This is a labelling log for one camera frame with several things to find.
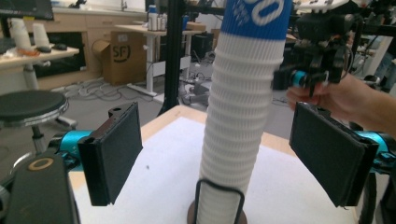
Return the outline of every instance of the stack of paper cups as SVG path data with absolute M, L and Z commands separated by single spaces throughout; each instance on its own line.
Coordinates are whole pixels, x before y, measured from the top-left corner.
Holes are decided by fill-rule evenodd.
M 50 47 L 50 41 L 44 28 L 44 24 L 33 23 L 33 37 L 36 47 Z
M 18 49 L 30 50 L 32 48 L 29 34 L 22 19 L 11 19 L 11 32 Z
M 289 0 L 227 2 L 213 65 L 200 178 L 246 194 L 272 101 L 271 82 L 283 61 L 290 11 Z M 197 223 L 233 223 L 238 204 L 238 195 L 203 184 Z

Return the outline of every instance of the blue cup label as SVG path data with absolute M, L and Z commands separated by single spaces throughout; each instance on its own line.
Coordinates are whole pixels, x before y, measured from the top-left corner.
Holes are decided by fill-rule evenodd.
M 259 39 L 284 40 L 291 0 L 230 0 L 221 31 Z

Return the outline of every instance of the white paper sheet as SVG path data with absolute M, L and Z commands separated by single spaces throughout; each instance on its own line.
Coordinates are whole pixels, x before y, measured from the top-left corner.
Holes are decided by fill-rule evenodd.
M 186 224 L 198 180 L 204 125 L 177 119 L 144 144 L 114 205 L 91 206 L 86 186 L 75 190 L 82 224 Z M 261 147 L 246 195 L 248 224 L 355 223 L 335 208 L 304 165 Z

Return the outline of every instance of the chair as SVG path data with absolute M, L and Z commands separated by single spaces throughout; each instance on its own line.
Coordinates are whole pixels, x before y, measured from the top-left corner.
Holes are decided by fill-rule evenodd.
M 47 149 L 38 124 L 57 119 L 69 106 L 66 97 L 52 91 L 16 91 L 0 96 L 0 129 L 31 126 L 35 153 Z

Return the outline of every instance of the black stool seat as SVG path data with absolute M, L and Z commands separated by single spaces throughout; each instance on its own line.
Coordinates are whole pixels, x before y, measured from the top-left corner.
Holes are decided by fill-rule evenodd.
M 0 127 L 36 125 L 58 118 L 68 107 L 66 97 L 53 91 L 16 91 L 0 96 Z

